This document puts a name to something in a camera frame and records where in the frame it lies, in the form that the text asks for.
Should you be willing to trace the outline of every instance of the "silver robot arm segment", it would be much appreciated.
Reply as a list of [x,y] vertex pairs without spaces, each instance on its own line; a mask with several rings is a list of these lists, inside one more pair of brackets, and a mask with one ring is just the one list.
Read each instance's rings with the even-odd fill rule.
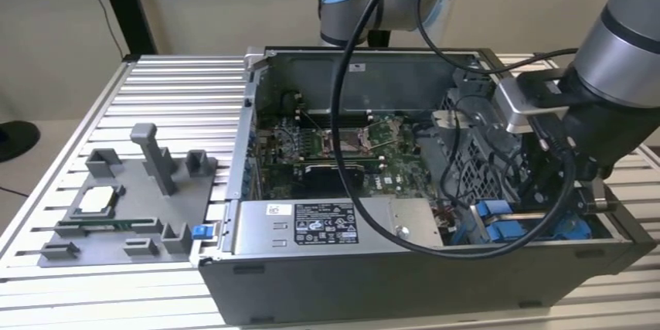
[[[433,15],[440,0],[421,0],[421,16]],[[321,40],[328,46],[344,46],[355,30],[355,25],[367,6],[368,0],[321,0]],[[416,28],[416,0],[381,0],[369,23],[368,30],[407,30]]]

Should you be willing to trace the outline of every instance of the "black object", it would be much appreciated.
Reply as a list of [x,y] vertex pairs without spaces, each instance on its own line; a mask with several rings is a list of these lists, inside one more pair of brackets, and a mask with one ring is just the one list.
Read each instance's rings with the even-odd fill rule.
[[129,53],[157,54],[140,0],[109,0]]
[[613,165],[649,137],[660,125],[660,108],[625,107],[604,100],[585,87],[571,67],[559,82],[592,104],[571,107],[563,118],[568,135],[576,141],[579,154],[596,160],[601,167]]
[[29,197],[27,193],[19,192],[15,189],[8,189],[7,187],[0,186],[0,191],[13,193],[15,195],[23,196],[23,197]]
[[96,1],[99,2],[99,5],[101,6],[103,17],[105,18],[107,29],[111,32],[112,41],[115,42],[116,49],[117,49],[117,51],[120,53],[120,58],[121,58],[124,56],[124,50],[121,50],[120,42],[116,41],[115,32],[112,31],[112,26],[111,26],[111,19],[109,19],[108,15],[107,15],[105,5],[103,4],[103,1],[101,0],[96,0]]
[[376,48],[387,48],[389,46],[389,30],[369,30],[367,33],[367,43]]
[[8,121],[0,124],[0,162],[27,153],[40,138],[39,128],[27,121]]

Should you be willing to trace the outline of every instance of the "aluminum extrusion table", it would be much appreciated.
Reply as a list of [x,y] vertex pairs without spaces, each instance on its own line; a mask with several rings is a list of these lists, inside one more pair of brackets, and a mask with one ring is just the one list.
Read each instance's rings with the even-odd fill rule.
[[[499,57],[515,63],[528,55]],[[541,62],[517,72],[549,67]],[[241,56],[143,56],[123,63],[0,238],[0,328],[231,328],[191,263],[43,269],[36,251],[83,185],[92,149],[115,148],[120,157],[139,157],[139,146],[129,141],[137,122],[159,126],[159,143],[173,156],[203,148],[217,157],[207,220],[220,220],[243,91]],[[645,146],[621,159],[608,184],[660,240],[660,159]],[[196,242],[193,251],[203,249]],[[551,309],[289,328],[659,329],[660,248],[617,276],[588,280]]]

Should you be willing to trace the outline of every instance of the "connector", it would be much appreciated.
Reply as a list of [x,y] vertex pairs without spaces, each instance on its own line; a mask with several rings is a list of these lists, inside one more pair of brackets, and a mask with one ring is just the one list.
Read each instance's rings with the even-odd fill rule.
[[540,147],[544,151],[549,151],[555,157],[560,158],[576,146],[572,138],[568,137],[563,122],[556,114],[531,116],[529,125],[539,138]]

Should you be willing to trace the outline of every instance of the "metal bracket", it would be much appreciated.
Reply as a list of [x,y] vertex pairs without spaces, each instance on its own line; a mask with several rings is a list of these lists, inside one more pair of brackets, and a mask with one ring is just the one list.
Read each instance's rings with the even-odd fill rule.
[[577,207],[584,214],[609,213],[617,208],[616,202],[609,202],[605,194],[605,184],[601,178],[591,182],[579,182],[576,188]]
[[252,72],[264,67],[268,57],[267,49],[263,46],[249,46],[245,53],[245,70]]
[[455,110],[433,111],[433,122],[439,128],[453,129],[456,126],[456,119],[461,128],[468,128],[471,126],[471,119],[463,112]]

